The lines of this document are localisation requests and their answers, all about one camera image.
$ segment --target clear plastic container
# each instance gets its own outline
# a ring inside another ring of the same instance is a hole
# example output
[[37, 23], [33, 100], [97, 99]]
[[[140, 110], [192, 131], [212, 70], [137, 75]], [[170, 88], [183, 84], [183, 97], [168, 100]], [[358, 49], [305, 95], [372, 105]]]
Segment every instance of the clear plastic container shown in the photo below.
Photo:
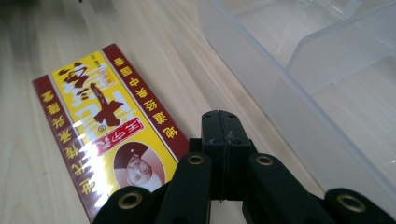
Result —
[[396, 218], [396, 1], [199, 0], [207, 40], [324, 190]]

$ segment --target transparent plastic bin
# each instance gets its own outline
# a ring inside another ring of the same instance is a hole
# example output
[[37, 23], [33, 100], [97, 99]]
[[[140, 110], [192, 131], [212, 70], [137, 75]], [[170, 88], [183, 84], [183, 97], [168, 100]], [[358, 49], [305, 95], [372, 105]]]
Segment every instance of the transparent plastic bin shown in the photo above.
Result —
[[396, 218], [396, 1], [199, 0], [198, 12], [322, 188]]

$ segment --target light wood surface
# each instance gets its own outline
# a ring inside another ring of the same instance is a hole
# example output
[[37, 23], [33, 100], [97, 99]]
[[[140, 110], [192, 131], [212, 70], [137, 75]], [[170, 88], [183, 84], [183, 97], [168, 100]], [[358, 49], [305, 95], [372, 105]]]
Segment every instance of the light wood surface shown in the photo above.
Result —
[[[188, 137], [201, 116], [237, 115], [260, 152], [322, 192], [203, 36], [193, 0], [0, 1], [0, 223], [89, 223], [32, 80], [116, 43]], [[244, 223], [213, 202], [211, 223]]]

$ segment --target wooden table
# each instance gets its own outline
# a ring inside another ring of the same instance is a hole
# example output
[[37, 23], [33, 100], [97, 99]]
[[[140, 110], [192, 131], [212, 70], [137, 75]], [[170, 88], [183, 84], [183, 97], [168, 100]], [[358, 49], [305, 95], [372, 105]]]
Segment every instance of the wooden table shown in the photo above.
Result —
[[[32, 80], [116, 43], [188, 137], [201, 116], [237, 115], [260, 152], [322, 191], [200, 30], [196, 1], [0, 3], [0, 223], [88, 223]], [[213, 202], [211, 223], [244, 223]]]

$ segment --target red and yellow box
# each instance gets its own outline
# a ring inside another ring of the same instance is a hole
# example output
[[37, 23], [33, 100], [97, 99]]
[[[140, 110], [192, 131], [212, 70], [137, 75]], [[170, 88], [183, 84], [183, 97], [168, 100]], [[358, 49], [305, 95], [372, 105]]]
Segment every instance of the red and yellow box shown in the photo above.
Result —
[[116, 190], [172, 179], [188, 139], [113, 44], [33, 81], [90, 221]]

